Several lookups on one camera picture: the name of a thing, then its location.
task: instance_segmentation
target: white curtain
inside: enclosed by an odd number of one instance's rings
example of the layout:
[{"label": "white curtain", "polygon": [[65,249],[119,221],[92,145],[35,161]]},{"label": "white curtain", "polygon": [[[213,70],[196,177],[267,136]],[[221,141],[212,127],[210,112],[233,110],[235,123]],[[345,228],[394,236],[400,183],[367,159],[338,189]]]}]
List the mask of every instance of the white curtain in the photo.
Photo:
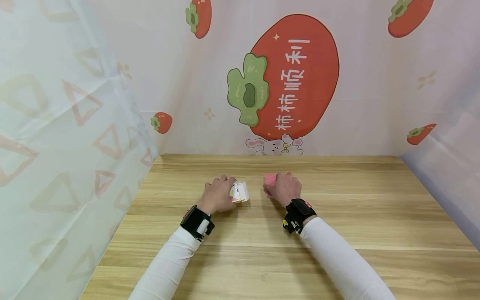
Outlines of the white curtain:
[{"label": "white curtain", "polygon": [[157,156],[92,16],[0,0],[2,300],[76,300]]},{"label": "white curtain", "polygon": [[479,8],[0,0],[0,298],[77,299],[158,153],[401,156],[480,247]]}]

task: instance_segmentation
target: forearm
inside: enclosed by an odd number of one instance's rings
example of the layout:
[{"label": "forearm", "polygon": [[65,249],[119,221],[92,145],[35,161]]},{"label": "forearm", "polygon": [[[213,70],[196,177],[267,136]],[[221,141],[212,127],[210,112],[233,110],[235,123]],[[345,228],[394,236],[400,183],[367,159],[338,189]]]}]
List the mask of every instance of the forearm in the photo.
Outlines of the forearm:
[{"label": "forearm", "polygon": [[305,222],[301,237],[346,300],[395,300],[373,268],[322,219]]},{"label": "forearm", "polygon": [[172,299],[198,246],[200,242],[179,227],[153,259],[129,300]]}]

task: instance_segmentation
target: rabbit ears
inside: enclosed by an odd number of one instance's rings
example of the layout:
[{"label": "rabbit ears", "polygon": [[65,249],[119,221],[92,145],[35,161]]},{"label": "rabbit ears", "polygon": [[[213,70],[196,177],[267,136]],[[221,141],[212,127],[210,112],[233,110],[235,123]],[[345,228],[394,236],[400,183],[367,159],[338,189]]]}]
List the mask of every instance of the rabbit ears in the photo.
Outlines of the rabbit ears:
[{"label": "rabbit ears", "polygon": [[247,147],[249,148],[255,148],[256,146],[264,146],[266,143],[266,140],[262,138],[254,139],[254,140],[247,140],[245,144],[247,144]]},{"label": "rabbit ears", "polygon": [[303,143],[301,139],[292,140],[292,138],[288,134],[282,135],[282,141],[287,144],[292,144],[293,146],[301,146]]}]

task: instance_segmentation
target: table surface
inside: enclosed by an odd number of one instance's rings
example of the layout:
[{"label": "table surface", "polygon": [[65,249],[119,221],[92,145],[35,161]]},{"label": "table surface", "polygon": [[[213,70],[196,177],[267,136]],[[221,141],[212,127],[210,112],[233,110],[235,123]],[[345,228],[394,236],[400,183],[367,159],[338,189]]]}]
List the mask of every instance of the table surface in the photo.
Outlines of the table surface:
[{"label": "table surface", "polygon": [[204,184],[226,173],[250,200],[213,216],[177,300],[342,299],[262,190],[265,173],[290,171],[302,197],[377,271],[398,300],[478,299],[480,253],[394,156],[159,157],[80,300],[127,299]]}]

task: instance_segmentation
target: cartoon rabbit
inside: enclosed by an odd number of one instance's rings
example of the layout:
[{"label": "cartoon rabbit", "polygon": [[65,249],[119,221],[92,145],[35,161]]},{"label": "cartoon rabbit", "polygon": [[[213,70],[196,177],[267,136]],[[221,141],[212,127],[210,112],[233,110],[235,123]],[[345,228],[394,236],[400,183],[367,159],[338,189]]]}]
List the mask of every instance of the cartoon rabbit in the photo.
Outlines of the cartoon rabbit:
[{"label": "cartoon rabbit", "polygon": [[288,134],[282,135],[281,140],[266,141],[262,138],[247,140],[249,148],[262,146],[262,149],[255,152],[255,155],[302,155],[303,150],[299,149],[301,139],[293,140]]}]

